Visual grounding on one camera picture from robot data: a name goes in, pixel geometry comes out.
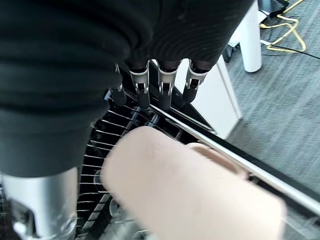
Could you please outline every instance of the silver metal cylinder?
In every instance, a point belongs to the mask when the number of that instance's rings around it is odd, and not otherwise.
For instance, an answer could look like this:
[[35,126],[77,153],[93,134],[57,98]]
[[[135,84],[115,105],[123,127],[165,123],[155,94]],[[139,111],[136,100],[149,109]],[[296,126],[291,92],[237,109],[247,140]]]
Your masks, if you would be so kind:
[[13,229],[23,240],[68,240],[77,223],[78,170],[45,177],[2,175]]

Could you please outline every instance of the cable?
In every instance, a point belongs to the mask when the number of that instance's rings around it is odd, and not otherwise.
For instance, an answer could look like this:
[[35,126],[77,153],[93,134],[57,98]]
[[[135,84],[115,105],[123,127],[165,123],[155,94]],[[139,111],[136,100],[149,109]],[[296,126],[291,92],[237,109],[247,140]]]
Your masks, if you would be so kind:
[[283,50],[288,50],[288,51],[291,51],[291,52],[294,52],[294,53],[299,53],[299,54],[304,54],[304,55],[308,55],[309,57],[312,57],[312,58],[315,58],[315,59],[319,59],[320,60],[320,57],[318,56],[315,56],[315,55],[312,55],[310,53],[307,53],[307,52],[304,52],[304,51],[299,51],[299,50],[295,50],[295,49],[292,49],[292,48],[289,48],[289,47],[285,47],[285,46],[279,46],[279,45],[269,45],[269,46],[273,46],[275,48],[279,48],[279,49],[283,49]]
[[[292,10],[294,7],[296,7],[298,4],[300,4],[301,2],[303,2],[304,0],[298,0],[296,1],[294,4],[292,4],[289,8],[287,8],[283,14],[289,12],[290,10]],[[260,27],[262,29],[273,29],[273,28],[278,28],[281,26],[287,26],[288,28],[290,28],[283,36],[279,37],[277,40],[275,40],[274,42],[272,42],[270,45],[267,46],[267,49],[272,50],[272,51],[279,51],[279,52],[289,52],[289,53],[296,53],[296,50],[289,50],[289,49],[285,49],[285,48],[276,48],[275,45],[278,44],[279,42],[281,42],[285,37],[287,37],[290,33],[293,33],[295,35],[295,37],[297,38],[297,40],[299,41],[300,45],[301,45],[301,50],[300,52],[304,52],[306,50],[306,44],[303,41],[303,39],[300,37],[300,35],[297,33],[296,28],[298,27],[299,24],[299,20],[295,19],[295,18],[291,18],[291,17],[285,17],[282,16],[281,14],[277,15],[277,18],[279,19],[283,19],[286,21],[289,21],[290,23],[281,23],[281,24],[277,24],[277,25],[272,25],[272,26],[266,26],[265,24],[260,24]]]

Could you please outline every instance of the dish rack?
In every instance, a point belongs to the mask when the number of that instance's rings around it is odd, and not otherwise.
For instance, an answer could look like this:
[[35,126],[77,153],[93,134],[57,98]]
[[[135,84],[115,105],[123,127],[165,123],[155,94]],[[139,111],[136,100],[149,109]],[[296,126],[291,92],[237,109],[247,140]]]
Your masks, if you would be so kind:
[[[285,240],[320,240],[318,194],[216,137],[214,129],[184,113],[171,108],[168,114],[154,105],[142,110],[134,94],[127,90],[126,95],[126,105],[119,107],[113,103],[108,92],[105,99],[109,102],[109,108],[103,118],[92,124],[79,183],[76,240],[157,239],[118,205],[100,181],[104,158],[121,137],[140,126],[153,127],[183,144],[201,142],[232,158],[251,173],[249,180],[254,184],[286,201],[289,211],[284,220]],[[18,237],[12,231],[10,212],[1,186],[0,199],[0,239],[16,240]]]

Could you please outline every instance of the black cable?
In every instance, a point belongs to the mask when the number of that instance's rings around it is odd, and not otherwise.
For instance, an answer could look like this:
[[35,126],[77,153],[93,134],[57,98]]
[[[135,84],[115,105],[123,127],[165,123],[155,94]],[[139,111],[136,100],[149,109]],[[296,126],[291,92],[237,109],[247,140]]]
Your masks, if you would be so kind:
[[295,50],[295,49],[292,49],[292,48],[289,48],[289,47],[279,46],[279,45],[272,45],[272,44],[271,44],[270,46],[275,47],[275,48],[279,48],[279,49],[286,49],[286,50],[294,51],[294,52],[296,52],[296,53],[308,55],[309,57],[312,57],[312,58],[315,58],[315,59],[319,59],[319,60],[320,60],[320,57],[315,56],[315,55],[312,55],[312,54],[307,53],[307,52],[304,52],[304,51],[299,51],[299,50]]
[[262,56],[268,56],[268,57],[278,57],[280,55],[271,55],[271,54],[261,54]]

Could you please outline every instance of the beige object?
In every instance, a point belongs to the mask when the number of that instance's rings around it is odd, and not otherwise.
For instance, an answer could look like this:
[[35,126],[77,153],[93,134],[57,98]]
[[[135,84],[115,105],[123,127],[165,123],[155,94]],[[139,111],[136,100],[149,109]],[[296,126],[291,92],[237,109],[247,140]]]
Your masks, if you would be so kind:
[[271,193],[151,128],[104,162],[102,182],[159,240],[279,240],[286,206]]

